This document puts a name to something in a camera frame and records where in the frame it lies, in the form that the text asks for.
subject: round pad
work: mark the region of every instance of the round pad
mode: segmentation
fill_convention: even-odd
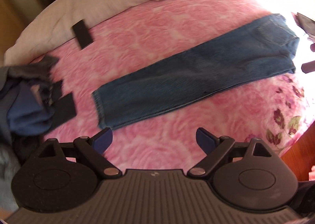
[[[26,163],[14,176],[11,187],[20,207],[57,212],[84,203],[94,193],[97,182],[88,167],[47,157]]]
[[[262,144],[258,143],[258,148],[261,150]],[[295,175],[271,150],[253,152],[249,150],[242,160],[219,168],[213,176],[213,188],[225,201],[244,210],[272,210],[285,205],[297,191]]]
[[[252,190],[268,189],[276,182],[272,173],[260,169],[246,170],[239,175],[238,179],[243,186]]]

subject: white pillow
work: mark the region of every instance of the white pillow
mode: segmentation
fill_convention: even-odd
[[[44,9],[4,55],[4,65],[28,64],[75,36],[72,26],[84,19],[88,28],[149,0],[57,0]]]

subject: metal screw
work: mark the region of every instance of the metal screw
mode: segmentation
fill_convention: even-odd
[[[115,176],[115,175],[119,174],[119,170],[117,168],[113,168],[113,167],[106,168],[104,170],[104,174],[108,175],[108,176]]]
[[[199,168],[199,167],[191,168],[189,172],[190,174],[194,176],[201,176],[206,173],[206,171],[203,168]]]

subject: jeans back pocket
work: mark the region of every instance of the jeans back pocket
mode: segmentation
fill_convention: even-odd
[[[268,42],[278,46],[284,46],[292,39],[297,38],[297,36],[292,30],[285,28],[283,25],[270,19],[258,27],[257,30]]]

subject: ridged plastic surface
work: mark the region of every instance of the ridged plastic surface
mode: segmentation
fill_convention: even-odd
[[[20,209],[8,224],[282,224],[298,219],[289,208],[253,214],[220,201],[203,180],[181,170],[128,170],[105,180],[83,205],[59,213]]]

